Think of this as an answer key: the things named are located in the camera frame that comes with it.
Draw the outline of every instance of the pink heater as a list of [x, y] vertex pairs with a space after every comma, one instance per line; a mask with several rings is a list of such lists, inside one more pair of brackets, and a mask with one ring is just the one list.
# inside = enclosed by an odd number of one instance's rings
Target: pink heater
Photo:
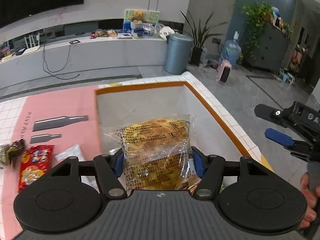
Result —
[[217, 71], [218, 71], [217, 81], [225, 83], [228, 79], [230, 70], [231, 70], [230, 62], [226, 59], [223, 60], [217, 68]]

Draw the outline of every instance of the gray ribbed panel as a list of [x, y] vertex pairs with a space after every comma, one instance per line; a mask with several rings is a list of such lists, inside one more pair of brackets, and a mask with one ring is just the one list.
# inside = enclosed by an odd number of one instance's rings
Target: gray ribbed panel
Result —
[[24, 231], [18, 240], [302, 240], [296, 231], [258, 236], [227, 223], [209, 201], [187, 191], [134, 191], [125, 200], [111, 201], [93, 223], [62, 235]]

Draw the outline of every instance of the trash can lid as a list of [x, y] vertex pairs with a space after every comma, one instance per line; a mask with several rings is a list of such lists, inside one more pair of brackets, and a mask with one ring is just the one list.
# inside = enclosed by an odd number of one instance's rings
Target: trash can lid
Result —
[[169, 39], [178, 42], [193, 42], [193, 39], [189, 35], [183, 35], [178, 33], [171, 34], [169, 36]]

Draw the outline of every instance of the black circular cover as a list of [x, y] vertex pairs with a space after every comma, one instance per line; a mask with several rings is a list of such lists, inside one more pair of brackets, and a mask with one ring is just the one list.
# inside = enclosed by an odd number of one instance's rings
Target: black circular cover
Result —
[[269, 176], [250, 176], [224, 189], [219, 195], [223, 214], [241, 228], [260, 233], [295, 229], [307, 208], [296, 188]]
[[79, 228], [94, 219], [101, 208], [100, 195], [94, 188], [80, 181], [70, 183], [63, 177], [31, 184], [13, 203], [23, 228], [43, 233]]

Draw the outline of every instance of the red snack bag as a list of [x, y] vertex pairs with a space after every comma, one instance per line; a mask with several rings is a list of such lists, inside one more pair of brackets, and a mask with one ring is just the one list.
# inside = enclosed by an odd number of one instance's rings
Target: red snack bag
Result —
[[21, 159], [19, 190], [23, 190], [50, 169], [53, 145], [38, 145], [26, 150]]

